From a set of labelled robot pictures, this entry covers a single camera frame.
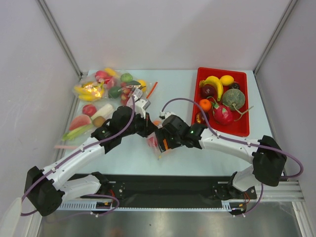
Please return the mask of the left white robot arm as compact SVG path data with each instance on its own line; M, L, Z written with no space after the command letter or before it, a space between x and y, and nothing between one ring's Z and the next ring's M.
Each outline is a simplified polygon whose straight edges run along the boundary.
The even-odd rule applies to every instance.
M118 146L123 137L134 134L148 137L155 130L157 126L149 113L141 115L130 107L118 107L110 119L67 157L42 169L37 166L29 169L22 199L27 198L41 216L52 214L66 195L61 188L79 169Z

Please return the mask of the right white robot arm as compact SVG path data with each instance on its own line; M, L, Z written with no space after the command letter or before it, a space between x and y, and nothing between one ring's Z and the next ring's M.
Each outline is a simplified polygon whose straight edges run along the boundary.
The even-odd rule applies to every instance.
M162 153L185 146L223 152L248 162L248 168L231 176L228 193L233 198L241 197L252 186L278 186L287 160L270 136L244 141L225 138L205 124L187 125L176 115L167 117L155 131L155 136Z

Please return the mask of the clear zip bag blue seal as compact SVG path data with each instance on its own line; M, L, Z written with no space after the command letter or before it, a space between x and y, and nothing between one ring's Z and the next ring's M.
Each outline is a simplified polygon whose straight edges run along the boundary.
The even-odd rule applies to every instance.
M167 139L168 134L166 131L160 131L158 135L153 132L146 139L148 146L152 149L157 160L160 160L164 154L171 151L171 146L168 144Z

